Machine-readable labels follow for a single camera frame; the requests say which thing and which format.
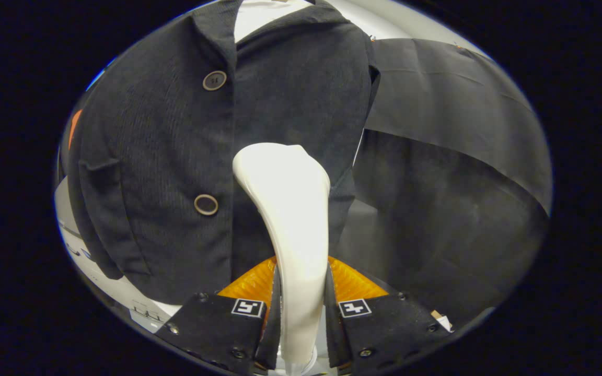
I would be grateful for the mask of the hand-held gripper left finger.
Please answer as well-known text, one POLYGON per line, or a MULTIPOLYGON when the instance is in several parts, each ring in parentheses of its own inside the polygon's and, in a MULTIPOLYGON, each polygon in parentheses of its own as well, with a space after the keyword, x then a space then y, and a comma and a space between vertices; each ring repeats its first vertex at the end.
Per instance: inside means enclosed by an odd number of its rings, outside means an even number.
POLYGON ((194 361, 231 374, 266 374, 277 363, 281 283, 270 257, 214 295, 196 293, 156 335, 194 361))

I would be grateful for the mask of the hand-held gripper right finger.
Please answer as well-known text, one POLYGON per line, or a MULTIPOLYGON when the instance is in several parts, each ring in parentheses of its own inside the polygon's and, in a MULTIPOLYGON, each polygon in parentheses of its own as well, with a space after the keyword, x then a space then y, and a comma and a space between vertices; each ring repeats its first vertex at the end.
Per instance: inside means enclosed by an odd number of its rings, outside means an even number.
POLYGON ((434 352, 450 330, 380 280, 329 257, 325 288, 328 364, 339 374, 384 374, 434 352))

